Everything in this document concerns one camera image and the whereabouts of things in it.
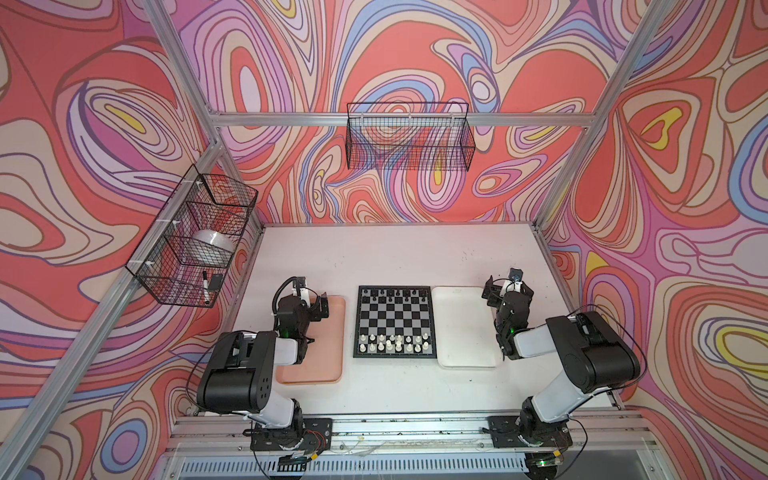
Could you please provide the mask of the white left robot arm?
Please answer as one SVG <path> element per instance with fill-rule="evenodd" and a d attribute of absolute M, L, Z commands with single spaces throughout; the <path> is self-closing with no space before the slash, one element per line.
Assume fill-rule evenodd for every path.
<path fill-rule="evenodd" d="M 198 407 L 222 415 L 242 415 L 261 429 L 287 438 L 305 435 L 298 401 L 274 391 L 278 366 L 299 365 L 314 342 L 311 324 L 329 317 L 325 294 L 294 294 L 275 304 L 276 326 L 256 333 L 225 333 L 213 347 L 195 394 Z"/>

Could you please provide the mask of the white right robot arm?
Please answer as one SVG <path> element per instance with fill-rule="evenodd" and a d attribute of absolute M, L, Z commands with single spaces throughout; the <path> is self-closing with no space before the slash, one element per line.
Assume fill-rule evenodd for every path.
<path fill-rule="evenodd" d="M 516 421 L 518 437 L 536 445 L 561 431 L 570 414 L 595 395 L 621 389 L 641 377 L 641 361 L 596 311 L 574 311 L 529 325 L 534 291 L 517 271 L 489 278 L 481 294 L 495 310 L 495 339 L 504 358 L 533 359 L 555 353 L 562 372 L 526 398 Z"/>

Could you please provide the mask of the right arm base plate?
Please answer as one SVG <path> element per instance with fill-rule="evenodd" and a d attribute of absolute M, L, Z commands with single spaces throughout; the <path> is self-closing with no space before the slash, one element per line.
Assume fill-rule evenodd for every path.
<path fill-rule="evenodd" d="M 567 450 L 573 440 L 566 421 L 546 423 L 536 417 L 489 416 L 484 432 L 494 448 L 553 448 Z"/>

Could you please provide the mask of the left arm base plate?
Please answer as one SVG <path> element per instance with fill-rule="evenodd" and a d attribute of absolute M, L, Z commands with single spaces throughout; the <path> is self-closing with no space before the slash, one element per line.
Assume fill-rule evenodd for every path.
<path fill-rule="evenodd" d="M 322 453 L 331 447 L 333 420 L 328 417 L 295 419 L 280 429 L 267 429 L 256 425 L 242 434 L 250 440 L 254 452 L 287 451 L 304 454 Z"/>

